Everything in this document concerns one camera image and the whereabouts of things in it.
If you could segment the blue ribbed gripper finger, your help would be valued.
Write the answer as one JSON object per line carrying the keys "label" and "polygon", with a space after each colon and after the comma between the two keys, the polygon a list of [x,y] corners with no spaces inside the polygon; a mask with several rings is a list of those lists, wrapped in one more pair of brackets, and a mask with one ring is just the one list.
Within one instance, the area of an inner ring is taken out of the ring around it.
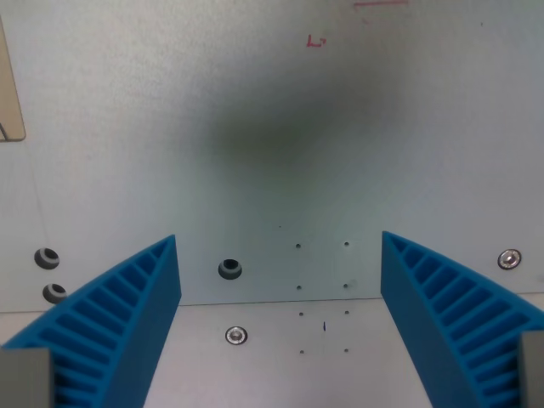
{"label": "blue ribbed gripper finger", "polygon": [[381,294],[434,407],[520,407],[518,347],[543,313],[444,255],[382,233]]}
{"label": "blue ribbed gripper finger", "polygon": [[4,348],[51,352],[56,407],[141,407],[180,299],[170,235],[73,292]]}

